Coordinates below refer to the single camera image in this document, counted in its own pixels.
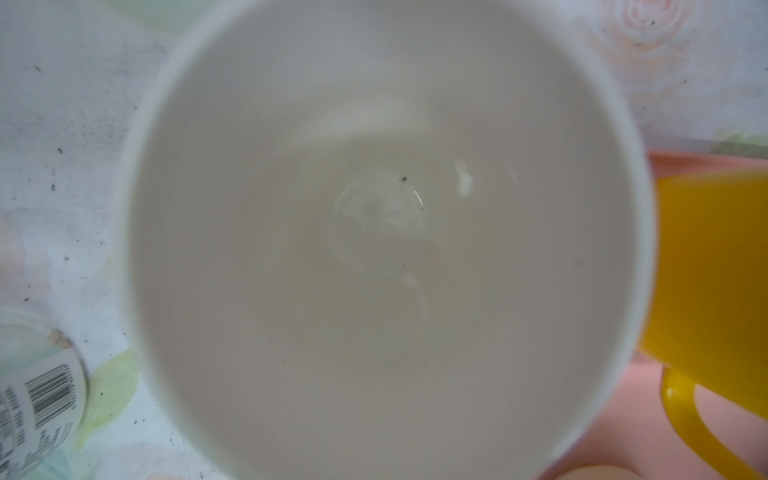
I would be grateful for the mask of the yellow mug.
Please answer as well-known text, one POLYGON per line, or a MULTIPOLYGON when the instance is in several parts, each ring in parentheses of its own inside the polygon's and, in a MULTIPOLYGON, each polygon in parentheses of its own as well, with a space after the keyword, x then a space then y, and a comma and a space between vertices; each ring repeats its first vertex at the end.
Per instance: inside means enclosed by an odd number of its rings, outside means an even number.
POLYGON ((642 353, 663 364, 660 397, 679 438, 726 479, 761 473, 702 420, 704 387, 767 416, 767 171, 657 180, 659 259, 642 353))

